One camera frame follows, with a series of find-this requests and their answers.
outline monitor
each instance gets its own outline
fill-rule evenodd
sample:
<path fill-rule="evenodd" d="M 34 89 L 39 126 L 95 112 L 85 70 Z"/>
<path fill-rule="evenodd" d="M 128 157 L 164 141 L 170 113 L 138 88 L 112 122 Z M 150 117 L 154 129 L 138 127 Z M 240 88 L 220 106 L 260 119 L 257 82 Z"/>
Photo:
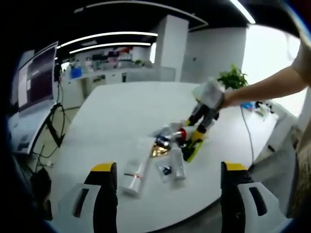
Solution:
<path fill-rule="evenodd" d="M 53 71 L 56 46 L 36 54 L 18 73 L 18 107 L 22 111 L 53 99 Z"/>
<path fill-rule="evenodd" d="M 93 61 L 104 61 L 107 60 L 107 56 L 101 55 L 101 54 L 94 54 L 92 56 Z"/>
<path fill-rule="evenodd" d="M 119 51 L 109 51 L 108 52 L 108 57 L 118 57 L 119 56 Z"/>

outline white pillar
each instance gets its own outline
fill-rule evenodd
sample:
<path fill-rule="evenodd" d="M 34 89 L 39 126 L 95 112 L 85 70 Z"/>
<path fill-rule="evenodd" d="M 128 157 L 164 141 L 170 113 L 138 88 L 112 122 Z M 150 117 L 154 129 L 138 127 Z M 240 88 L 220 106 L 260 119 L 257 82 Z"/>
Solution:
<path fill-rule="evenodd" d="M 187 20 L 167 15 L 158 25 L 155 66 L 175 69 L 175 82 L 180 81 L 184 62 L 187 34 Z"/>
<path fill-rule="evenodd" d="M 143 62 L 149 61 L 149 47 L 133 47 L 133 61 L 141 60 Z"/>

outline cable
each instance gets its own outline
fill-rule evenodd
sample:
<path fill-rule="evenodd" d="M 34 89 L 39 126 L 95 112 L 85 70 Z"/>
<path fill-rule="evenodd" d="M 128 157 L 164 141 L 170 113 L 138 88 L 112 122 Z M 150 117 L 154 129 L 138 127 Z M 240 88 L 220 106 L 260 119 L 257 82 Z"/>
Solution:
<path fill-rule="evenodd" d="M 35 153 L 35 152 L 33 152 L 33 155 L 38 159 L 38 162 L 40 163 L 41 167 L 43 167 L 43 164 L 42 164 L 41 161 L 40 161 L 40 156 L 42 156 L 42 155 L 37 154 L 37 153 Z M 38 167 L 38 163 L 37 163 L 36 166 L 35 166 L 35 172 L 37 171 L 37 167 Z"/>
<path fill-rule="evenodd" d="M 64 110 L 64 107 L 63 107 L 62 105 L 61 105 L 61 108 L 62 108 L 62 111 L 63 111 L 63 125 L 62 125 L 62 130 L 61 130 L 60 136 L 63 135 L 64 127 L 65 127 L 65 110 Z M 36 152 L 33 152 L 33 154 L 48 159 L 48 158 L 50 158 L 50 157 L 55 153 L 55 151 L 57 150 L 57 148 L 58 148 L 58 146 L 56 146 L 56 148 L 55 148 L 55 149 L 52 151 L 52 153 L 49 154 L 48 156 L 44 156 L 44 155 L 39 154 L 39 153 L 36 153 Z"/>
<path fill-rule="evenodd" d="M 57 99 L 56 99 L 56 102 L 58 103 L 59 101 L 59 85 L 60 85 L 60 81 L 57 81 Z"/>
<path fill-rule="evenodd" d="M 251 143 L 251 149 L 252 149 L 252 164 L 253 164 L 253 162 L 254 162 L 254 148 L 253 148 L 252 136 L 251 136 L 251 133 L 250 133 L 250 131 L 249 131 L 248 125 L 247 125 L 247 123 L 246 123 L 245 117 L 244 117 L 243 108 L 242 108 L 241 106 L 240 106 L 240 109 L 241 109 L 242 117 L 243 117 L 243 120 L 244 120 L 246 129 L 247 129 L 247 132 L 248 132 L 249 141 L 250 141 L 250 143 Z"/>
<path fill-rule="evenodd" d="M 63 89 L 63 86 L 62 86 L 62 84 L 61 84 L 60 82 L 59 82 L 59 86 L 60 86 L 60 89 L 61 89 L 61 91 L 62 91 L 62 102 L 61 102 L 61 104 L 62 104 L 63 114 L 64 114 L 64 116 L 66 117 L 67 121 L 71 124 L 71 120 L 70 120 L 69 117 L 66 115 L 65 110 L 64 110 L 64 107 L 63 107 L 63 103 L 64 103 L 64 89 Z"/>

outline green plant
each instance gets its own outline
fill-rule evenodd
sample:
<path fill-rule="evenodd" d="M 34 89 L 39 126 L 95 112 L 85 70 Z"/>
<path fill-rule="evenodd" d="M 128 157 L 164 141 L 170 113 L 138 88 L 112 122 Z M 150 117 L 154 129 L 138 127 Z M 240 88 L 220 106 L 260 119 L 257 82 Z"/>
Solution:
<path fill-rule="evenodd" d="M 231 87 L 232 89 L 238 89 L 240 87 L 246 86 L 248 83 L 245 79 L 246 74 L 243 74 L 240 69 L 232 64 L 230 72 L 221 72 L 220 78 L 218 79 L 226 89 Z"/>
<path fill-rule="evenodd" d="M 142 62 L 141 60 L 136 60 L 136 61 L 134 61 L 134 64 L 139 65 L 141 62 Z"/>

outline clear plastic bag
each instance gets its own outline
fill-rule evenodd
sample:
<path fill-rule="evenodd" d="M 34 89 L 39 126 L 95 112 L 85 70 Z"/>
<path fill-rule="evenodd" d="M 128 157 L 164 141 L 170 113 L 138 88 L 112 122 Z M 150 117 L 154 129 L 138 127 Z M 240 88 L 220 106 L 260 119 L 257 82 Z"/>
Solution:
<path fill-rule="evenodd" d="M 164 125 L 161 129 L 152 132 L 150 137 L 170 137 L 174 132 L 178 131 L 180 128 L 186 125 L 186 121 L 182 120 L 180 122 L 172 122 L 170 124 Z"/>
<path fill-rule="evenodd" d="M 172 177 L 172 166 L 169 159 L 162 159 L 156 162 L 156 168 L 159 171 L 163 183 L 166 183 Z"/>

